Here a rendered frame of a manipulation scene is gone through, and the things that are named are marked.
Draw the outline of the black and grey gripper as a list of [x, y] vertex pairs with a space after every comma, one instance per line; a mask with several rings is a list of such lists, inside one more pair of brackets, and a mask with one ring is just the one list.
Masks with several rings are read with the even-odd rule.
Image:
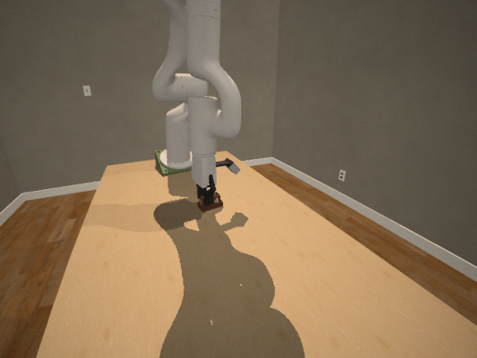
[[[197, 198], [204, 195], [204, 206], [213, 205], [213, 194], [217, 190], [215, 154], [216, 152], [211, 154], [192, 153], [192, 178], [196, 182]], [[210, 189], [207, 190], [208, 187]]]

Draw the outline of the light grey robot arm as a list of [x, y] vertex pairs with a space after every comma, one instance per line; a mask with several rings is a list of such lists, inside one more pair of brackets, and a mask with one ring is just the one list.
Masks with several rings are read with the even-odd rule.
[[[161, 2], [170, 17], [169, 47], [154, 77], [153, 95], [163, 103], [186, 103], [166, 113], [166, 150], [160, 161], [185, 169], [192, 164], [192, 153], [216, 152], [217, 137], [238, 136], [241, 97], [219, 63], [221, 0], [185, 0], [185, 6], [183, 0]], [[189, 74], [175, 74], [185, 65]], [[207, 83], [216, 89], [221, 111], [217, 98], [207, 96]]]

